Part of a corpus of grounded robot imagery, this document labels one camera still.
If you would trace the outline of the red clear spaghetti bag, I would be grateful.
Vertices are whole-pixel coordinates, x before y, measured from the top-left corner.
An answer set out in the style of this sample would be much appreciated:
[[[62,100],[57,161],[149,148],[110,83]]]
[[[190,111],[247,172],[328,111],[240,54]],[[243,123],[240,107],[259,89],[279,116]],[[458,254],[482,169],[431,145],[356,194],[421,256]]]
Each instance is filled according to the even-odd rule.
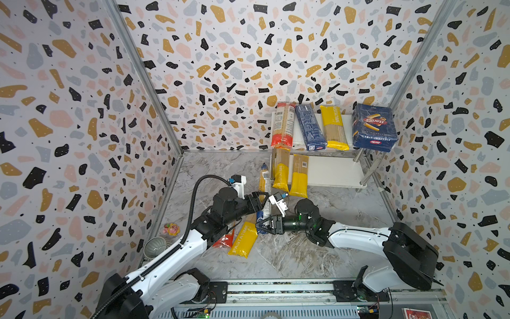
[[[294,119],[296,105],[294,103],[280,102],[274,112],[274,123],[272,125],[273,148],[285,148],[291,150],[294,139]]]

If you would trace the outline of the blue Barilla pasta box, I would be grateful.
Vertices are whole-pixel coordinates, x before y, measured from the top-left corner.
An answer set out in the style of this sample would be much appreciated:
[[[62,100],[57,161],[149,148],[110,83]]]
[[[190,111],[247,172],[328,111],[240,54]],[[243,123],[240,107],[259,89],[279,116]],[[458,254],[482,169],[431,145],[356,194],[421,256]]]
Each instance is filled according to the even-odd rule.
[[[398,140],[389,107],[358,104],[353,113],[353,146],[390,152]]]

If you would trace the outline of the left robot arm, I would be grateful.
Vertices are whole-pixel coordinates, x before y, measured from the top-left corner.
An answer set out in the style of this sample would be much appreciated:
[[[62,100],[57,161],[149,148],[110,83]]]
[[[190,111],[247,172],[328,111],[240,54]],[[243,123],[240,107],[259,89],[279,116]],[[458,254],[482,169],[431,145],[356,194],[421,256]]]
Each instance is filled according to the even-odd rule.
[[[178,242],[143,267],[126,276],[114,274],[104,283],[93,318],[155,318],[183,301],[204,296],[209,279],[183,267],[226,235],[231,223],[261,211],[266,204],[261,196],[269,198],[261,191],[240,198],[233,187],[220,189]]]

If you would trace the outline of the blue spaghetti box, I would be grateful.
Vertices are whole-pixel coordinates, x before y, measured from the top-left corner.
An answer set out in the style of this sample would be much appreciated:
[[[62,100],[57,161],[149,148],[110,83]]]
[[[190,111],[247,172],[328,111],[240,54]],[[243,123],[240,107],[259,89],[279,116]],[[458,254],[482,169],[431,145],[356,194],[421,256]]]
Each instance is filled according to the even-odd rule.
[[[327,141],[321,131],[312,105],[297,105],[296,120],[300,129],[301,138],[294,138],[294,146],[297,149],[303,149],[309,152],[325,150]]]

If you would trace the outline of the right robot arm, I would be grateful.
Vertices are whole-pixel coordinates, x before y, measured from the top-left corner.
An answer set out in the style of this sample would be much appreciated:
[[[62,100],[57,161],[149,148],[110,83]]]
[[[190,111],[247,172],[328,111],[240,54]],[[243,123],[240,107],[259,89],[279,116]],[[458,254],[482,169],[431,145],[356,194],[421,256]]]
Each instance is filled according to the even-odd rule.
[[[437,249],[401,222],[383,228],[350,226],[322,217],[318,206],[301,199],[294,214],[273,215],[258,221],[256,228],[272,235],[304,233],[319,247],[355,249],[382,257],[382,263],[362,267],[355,280],[334,284],[339,302],[388,301],[392,287],[405,284],[429,291],[436,282]]]

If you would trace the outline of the yellow Pastatime spaghetti bag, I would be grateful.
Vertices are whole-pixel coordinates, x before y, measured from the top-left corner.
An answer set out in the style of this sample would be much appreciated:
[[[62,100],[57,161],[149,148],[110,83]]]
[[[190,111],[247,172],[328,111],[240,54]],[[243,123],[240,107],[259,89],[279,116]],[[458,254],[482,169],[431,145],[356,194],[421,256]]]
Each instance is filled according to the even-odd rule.
[[[341,109],[337,106],[320,106],[320,110],[327,147],[339,151],[348,151],[349,145]]]

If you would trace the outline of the yellow pasta bag with barcode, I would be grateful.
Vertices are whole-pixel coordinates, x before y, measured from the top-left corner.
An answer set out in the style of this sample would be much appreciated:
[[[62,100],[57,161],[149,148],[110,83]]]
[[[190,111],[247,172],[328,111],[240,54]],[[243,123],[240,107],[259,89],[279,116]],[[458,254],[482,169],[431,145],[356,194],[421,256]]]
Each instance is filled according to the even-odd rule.
[[[256,239],[258,239],[258,230],[256,214],[253,214],[246,218],[228,254],[248,259]]]

